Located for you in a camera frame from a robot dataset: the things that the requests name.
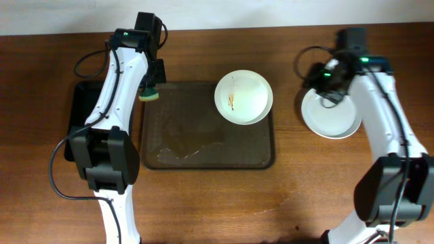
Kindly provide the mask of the green yellow sponge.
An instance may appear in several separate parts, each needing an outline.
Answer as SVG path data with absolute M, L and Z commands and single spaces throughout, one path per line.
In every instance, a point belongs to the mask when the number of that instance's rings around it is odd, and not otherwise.
M 157 100 L 158 98 L 159 93 L 154 87 L 146 87 L 138 95 L 138 99 L 141 102 L 150 102 Z

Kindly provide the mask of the white plate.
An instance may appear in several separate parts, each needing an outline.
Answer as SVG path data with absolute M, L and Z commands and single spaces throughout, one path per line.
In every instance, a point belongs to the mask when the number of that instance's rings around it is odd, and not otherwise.
M 352 99 L 333 104 L 310 89 L 303 97 L 301 115 L 307 127 L 317 135 L 338 140 L 352 136 L 361 125 L 361 115 Z
M 252 125 L 271 111 L 273 91 L 262 75 L 251 70 L 235 70 L 217 83 L 214 104 L 227 121 Z

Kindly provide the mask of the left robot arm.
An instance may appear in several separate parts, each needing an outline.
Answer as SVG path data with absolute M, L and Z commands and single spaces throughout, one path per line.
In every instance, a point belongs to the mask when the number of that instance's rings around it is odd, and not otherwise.
M 132 201 L 140 169 L 139 152 L 130 137 L 136 99 L 158 99 L 164 83 L 163 61 L 157 58 L 159 35 L 118 29 L 109 40 L 110 66 L 94 109 L 69 144 L 81 179 L 100 204 L 107 243 L 140 243 Z

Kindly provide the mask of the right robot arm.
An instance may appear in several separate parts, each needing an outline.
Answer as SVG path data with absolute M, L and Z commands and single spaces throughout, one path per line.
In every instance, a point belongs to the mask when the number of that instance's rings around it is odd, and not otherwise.
M 388 61 L 380 57 L 316 63 L 304 79 L 302 117 L 316 134 L 345 138 L 363 126 L 373 164 L 357 183 L 354 209 L 321 242 L 393 243 L 433 205 L 433 158 L 404 114 Z

